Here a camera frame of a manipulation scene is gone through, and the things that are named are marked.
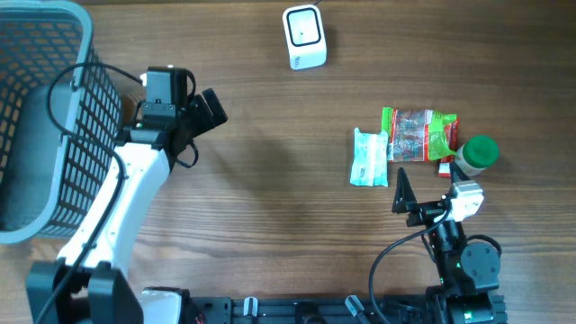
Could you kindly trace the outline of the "teal snack packet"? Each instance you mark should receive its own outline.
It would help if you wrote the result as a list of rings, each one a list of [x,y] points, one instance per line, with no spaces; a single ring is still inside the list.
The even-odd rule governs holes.
[[[388,134],[363,133],[354,129],[354,158],[350,184],[355,186],[385,186],[388,184]]]

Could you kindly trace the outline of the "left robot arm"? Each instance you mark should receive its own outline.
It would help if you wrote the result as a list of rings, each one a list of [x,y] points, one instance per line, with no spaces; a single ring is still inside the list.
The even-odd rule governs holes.
[[[159,188],[196,137],[228,119],[210,88],[198,93],[192,71],[149,67],[146,97],[107,152],[113,161],[79,229],[52,263],[29,272],[36,323],[198,323],[190,293],[152,287],[135,294],[127,281],[140,226]]]

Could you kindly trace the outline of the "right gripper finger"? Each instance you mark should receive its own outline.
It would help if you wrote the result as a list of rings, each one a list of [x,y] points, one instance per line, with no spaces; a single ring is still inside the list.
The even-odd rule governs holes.
[[[471,181],[471,178],[457,165],[455,161],[450,163],[450,179],[452,184]]]
[[[417,208],[417,199],[411,188],[410,180],[403,167],[398,169],[397,184],[391,211],[393,213],[413,212]]]

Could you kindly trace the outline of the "green snack bag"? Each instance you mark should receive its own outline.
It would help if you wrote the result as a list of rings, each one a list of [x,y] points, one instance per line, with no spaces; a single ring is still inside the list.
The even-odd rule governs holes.
[[[454,155],[444,127],[458,116],[435,110],[382,108],[382,130],[389,136],[390,162],[429,162]]]

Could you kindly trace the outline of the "red stick sachet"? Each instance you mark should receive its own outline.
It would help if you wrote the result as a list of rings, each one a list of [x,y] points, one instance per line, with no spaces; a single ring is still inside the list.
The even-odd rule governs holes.
[[[457,151],[457,133],[459,127],[459,119],[456,118],[453,122],[444,127],[448,147],[452,151]],[[442,157],[438,164],[438,175],[440,177],[450,177],[450,164],[455,160],[454,155]]]

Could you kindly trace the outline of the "green lid spice jar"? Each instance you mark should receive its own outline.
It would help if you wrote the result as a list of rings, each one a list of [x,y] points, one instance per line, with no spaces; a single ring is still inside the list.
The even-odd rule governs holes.
[[[485,135],[474,136],[457,151],[454,162],[467,176],[477,176],[493,166],[500,156],[496,141]]]

